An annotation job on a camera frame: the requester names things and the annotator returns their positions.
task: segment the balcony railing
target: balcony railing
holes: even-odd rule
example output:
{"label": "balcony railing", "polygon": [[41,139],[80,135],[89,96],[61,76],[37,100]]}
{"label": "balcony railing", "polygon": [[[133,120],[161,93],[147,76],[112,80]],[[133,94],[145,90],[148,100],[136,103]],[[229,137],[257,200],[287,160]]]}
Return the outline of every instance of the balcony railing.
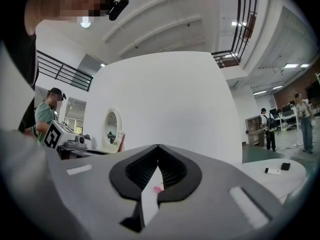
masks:
{"label": "balcony railing", "polygon": [[257,0],[238,0],[236,26],[229,50],[212,52],[219,68],[239,65],[249,45],[257,17]]}
{"label": "balcony railing", "polygon": [[39,72],[84,91],[89,91],[92,75],[37,50]]}

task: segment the white curved wall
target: white curved wall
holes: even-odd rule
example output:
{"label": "white curved wall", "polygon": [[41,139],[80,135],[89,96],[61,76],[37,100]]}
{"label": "white curved wall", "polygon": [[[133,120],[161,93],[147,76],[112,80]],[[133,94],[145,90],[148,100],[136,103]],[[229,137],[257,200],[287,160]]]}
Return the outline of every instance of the white curved wall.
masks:
{"label": "white curved wall", "polygon": [[88,93],[83,127],[98,149],[111,107],[120,113],[126,150],[167,144],[242,162],[235,103],[210,53],[154,53],[100,69]]}

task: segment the green floor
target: green floor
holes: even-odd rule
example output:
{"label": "green floor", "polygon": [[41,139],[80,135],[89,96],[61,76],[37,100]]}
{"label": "green floor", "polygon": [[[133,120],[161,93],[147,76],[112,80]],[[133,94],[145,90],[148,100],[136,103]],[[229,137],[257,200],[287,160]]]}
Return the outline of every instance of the green floor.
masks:
{"label": "green floor", "polygon": [[[270,150],[266,150],[258,146],[245,145],[242,147],[242,163],[257,162],[257,161],[277,159],[277,158],[289,159],[302,164],[306,170],[305,185],[307,185],[310,182],[312,176],[315,174],[315,172],[319,168],[318,162],[306,161],[306,160],[298,159],[295,157],[287,158],[283,154],[272,152]],[[286,207],[287,205],[290,205],[290,203],[299,196],[300,191],[295,192],[294,194],[289,194],[283,206]]]}

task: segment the green t-shirt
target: green t-shirt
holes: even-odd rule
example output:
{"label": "green t-shirt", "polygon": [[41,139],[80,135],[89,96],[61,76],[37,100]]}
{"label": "green t-shirt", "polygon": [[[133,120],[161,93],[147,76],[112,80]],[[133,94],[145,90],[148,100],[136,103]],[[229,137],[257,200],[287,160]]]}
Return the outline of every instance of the green t-shirt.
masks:
{"label": "green t-shirt", "polygon": [[[35,118],[35,123],[38,122],[44,122],[47,123],[48,125],[51,124],[52,120],[55,120],[55,113],[54,111],[51,109],[51,107],[49,106],[48,103],[46,102],[42,102],[35,110],[34,113],[34,118]],[[40,143],[42,143],[42,141],[45,138],[45,135],[37,132],[37,138],[39,140]]]}

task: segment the black baseball cap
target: black baseball cap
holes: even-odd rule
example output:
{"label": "black baseball cap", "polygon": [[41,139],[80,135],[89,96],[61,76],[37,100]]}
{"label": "black baseball cap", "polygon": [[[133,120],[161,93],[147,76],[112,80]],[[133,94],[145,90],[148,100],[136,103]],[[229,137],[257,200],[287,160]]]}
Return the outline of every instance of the black baseball cap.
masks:
{"label": "black baseball cap", "polygon": [[49,93],[59,94],[62,100],[65,100],[67,98],[64,92],[56,87],[53,87],[51,90],[49,90]]}

